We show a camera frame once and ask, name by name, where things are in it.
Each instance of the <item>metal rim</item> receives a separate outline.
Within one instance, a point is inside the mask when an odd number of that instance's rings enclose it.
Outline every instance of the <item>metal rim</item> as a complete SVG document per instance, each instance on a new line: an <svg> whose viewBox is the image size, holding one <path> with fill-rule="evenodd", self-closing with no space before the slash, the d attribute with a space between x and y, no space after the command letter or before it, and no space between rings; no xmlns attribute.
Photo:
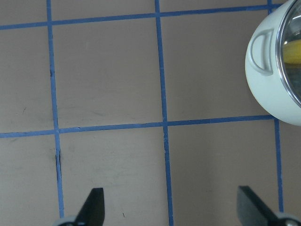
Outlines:
<svg viewBox="0 0 301 226"><path fill-rule="evenodd" d="M286 71L284 68L284 62L283 62L283 52L282 52L282 45L284 43L284 37L283 37L283 33L284 33L284 29L288 24L288 19L289 19L289 12L291 11L291 9L295 6L296 2L299 0L295 0L290 7L287 9L287 11L285 12L285 16L283 17L282 21L281 21L281 25L279 27L279 30L277 32L277 37L276 37L276 61L277 61L277 69L280 75L280 79L281 82L285 88L285 90L287 91L287 93L289 94L289 96L293 99L293 101L299 106L301 107L301 100L298 97L297 94L295 94L293 87L290 83L290 81L287 79L287 75L286 75Z"/></svg>

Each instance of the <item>pot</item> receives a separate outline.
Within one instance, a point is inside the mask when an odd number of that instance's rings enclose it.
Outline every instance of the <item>pot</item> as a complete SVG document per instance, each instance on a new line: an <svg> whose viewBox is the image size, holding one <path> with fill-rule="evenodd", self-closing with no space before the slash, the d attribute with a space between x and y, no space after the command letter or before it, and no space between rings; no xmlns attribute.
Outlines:
<svg viewBox="0 0 301 226"><path fill-rule="evenodd" d="M289 0L261 22L245 66L258 103L276 118L301 126L301 0Z"/></svg>

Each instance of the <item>grid square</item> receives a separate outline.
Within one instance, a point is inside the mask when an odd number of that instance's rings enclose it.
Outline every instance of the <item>grid square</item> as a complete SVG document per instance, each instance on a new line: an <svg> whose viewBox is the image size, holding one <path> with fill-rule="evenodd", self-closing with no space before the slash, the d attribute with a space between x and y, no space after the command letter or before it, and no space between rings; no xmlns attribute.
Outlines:
<svg viewBox="0 0 301 226"><path fill-rule="evenodd" d="M53 129L47 28L0 35L0 132Z"/></svg>
<svg viewBox="0 0 301 226"><path fill-rule="evenodd" d="M174 225L239 225L238 186L278 211L274 123L169 128Z"/></svg>
<svg viewBox="0 0 301 226"><path fill-rule="evenodd" d="M53 136L0 140L2 225L52 225L59 218Z"/></svg>
<svg viewBox="0 0 301 226"><path fill-rule="evenodd" d="M160 0L161 12L266 4L266 0Z"/></svg>
<svg viewBox="0 0 301 226"><path fill-rule="evenodd" d="M52 0L53 20L153 13L154 0Z"/></svg>
<svg viewBox="0 0 301 226"><path fill-rule="evenodd" d="M301 218L301 127L280 122L283 196L285 212Z"/></svg>
<svg viewBox="0 0 301 226"><path fill-rule="evenodd" d="M54 27L60 127L162 121L155 19Z"/></svg>
<svg viewBox="0 0 301 226"><path fill-rule="evenodd" d="M272 0L273 4L283 4L283 3L286 3L286 2L287 2L286 0Z"/></svg>
<svg viewBox="0 0 301 226"><path fill-rule="evenodd" d="M46 1L3 0L0 7L0 25L47 21Z"/></svg>
<svg viewBox="0 0 301 226"><path fill-rule="evenodd" d="M162 18L170 121L268 114L246 82L248 42L267 11Z"/></svg>
<svg viewBox="0 0 301 226"><path fill-rule="evenodd" d="M103 187L105 225L168 225L162 128L61 135L66 215Z"/></svg>

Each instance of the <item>blue tape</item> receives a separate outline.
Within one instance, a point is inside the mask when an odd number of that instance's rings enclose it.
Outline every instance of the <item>blue tape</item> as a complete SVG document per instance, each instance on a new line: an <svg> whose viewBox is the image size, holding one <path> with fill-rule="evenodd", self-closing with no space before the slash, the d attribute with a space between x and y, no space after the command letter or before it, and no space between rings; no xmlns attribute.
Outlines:
<svg viewBox="0 0 301 226"><path fill-rule="evenodd" d="M162 122L150 122L144 124L120 124L120 125L107 125L107 126L72 127L72 128L59 129L59 132L76 133L76 132L113 130L113 129L150 128L150 127L161 127L161 126L163 126Z"/></svg>
<svg viewBox="0 0 301 226"><path fill-rule="evenodd" d="M198 10L186 10L176 12L161 12L160 16L182 16L182 15L193 15L193 14L208 14L208 13L221 13L221 12L238 12L238 11L255 11L268 9L267 5L258 6L242 6L242 7L230 7L230 8L209 8L209 9L198 9Z"/></svg>
<svg viewBox="0 0 301 226"><path fill-rule="evenodd" d="M101 21L114 21L114 20L130 20L130 19L143 19L143 18L155 18L165 16L181 16L181 15L193 15L193 14L208 14L218 12L237 12L237 11L254 11L254 10L271 10L278 8L281 4L268 4L268 5L257 5L257 6L244 6L244 7L231 7L231 8L211 8L211 9L200 9L200 10L186 10L176 12L160 12L158 10L157 3L155 4L156 13L146 14L133 14L133 15L122 15L122 16L103 16L93 18L82 18L82 19L70 19L70 20L48 20L47 22L36 22L36 23L25 23L25 24L9 24L0 25L0 30L28 28L28 27L41 27L47 25L63 25L63 24L81 24L81 23L92 23Z"/></svg>
<svg viewBox="0 0 301 226"><path fill-rule="evenodd" d="M0 25L0 30L18 29L18 28L28 28L28 27L43 27L47 26L47 22L36 22L36 23L26 23L26 24L10 24L10 25Z"/></svg>
<svg viewBox="0 0 301 226"><path fill-rule="evenodd" d="M272 115L255 115L255 116L239 116L228 118L215 118L215 119L197 119L197 120L185 120L185 121L169 121L169 126L183 126L183 125L198 125L198 124L210 124L210 123L222 123L232 121L256 121L256 120L272 120L275 119Z"/></svg>
<svg viewBox="0 0 301 226"><path fill-rule="evenodd" d="M13 133L0 133L0 138L10 138L10 137L33 137L33 136L43 136L54 134L54 130L40 130L40 131L30 131L30 132L13 132Z"/></svg>
<svg viewBox="0 0 301 226"><path fill-rule="evenodd" d="M267 0L268 1L268 7L269 7L269 9L268 9L268 14L271 14L273 11L272 11L272 0Z"/></svg>
<svg viewBox="0 0 301 226"><path fill-rule="evenodd" d="M63 186L62 173L60 161L60 134L58 127L57 105L56 105L56 90L55 90L55 61L53 48L53 33L52 33L52 17L51 17L51 0L47 0L47 27L48 27L48 47L49 47L49 64L50 64L50 81L51 81L51 100L52 100L52 115L55 135L55 159L56 159L56 179L57 179L57 193L60 218L64 217L63 205Z"/></svg>
<svg viewBox="0 0 301 226"><path fill-rule="evenodd" d="M279 211L284 212L280 127L279 127L278 119L274 120L274 125L275 125L276 158L277 158L278 204L279 204Z"/></svg>
<svg viewBox="0 0 301 226"><path fill-rule="evenodd" d="M165 73L164 73L163 44L162 44L162 30L161 30L159 0L155 0L155 10L156 10L156 15L157 15L156 28L157 28L158 56L159 56L160 84L161 84L161 103L162 103L163 133L164 133L168 221L169 221L169 226L173 226L174 225L174 213L173 213L173 198L172 198L171 173L170 173L167 104L166 104Z"/></svg>
<svg viewBox="0 0 301 226"><path fill-rule="evenodd" d="M134 15L123 15L123 16L103 16L83 19L71 19L71 20L56 20L52 21L52 25L63 25L63 24L82 24L102 21L114 21L114 20L131 20L131 19L143 19L143 18L154 18L154 13L148 14L134 14Z"/></svg>

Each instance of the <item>white pot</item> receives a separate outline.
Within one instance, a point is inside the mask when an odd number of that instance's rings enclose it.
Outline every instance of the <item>white pot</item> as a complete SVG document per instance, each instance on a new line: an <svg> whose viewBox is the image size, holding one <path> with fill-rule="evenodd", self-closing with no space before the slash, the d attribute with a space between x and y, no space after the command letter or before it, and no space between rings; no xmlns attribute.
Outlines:
<svg viewBox="0 0 301 226"><path fill-rule="evenodd" d="M254 97L267 112L301 126L301 98L286 74L282 58L292 17L301 30L301 18L297 18L298 12L293 12L298 6L301 8L301 0L289 0L258 26L246 53L246 78Z"/></svg>

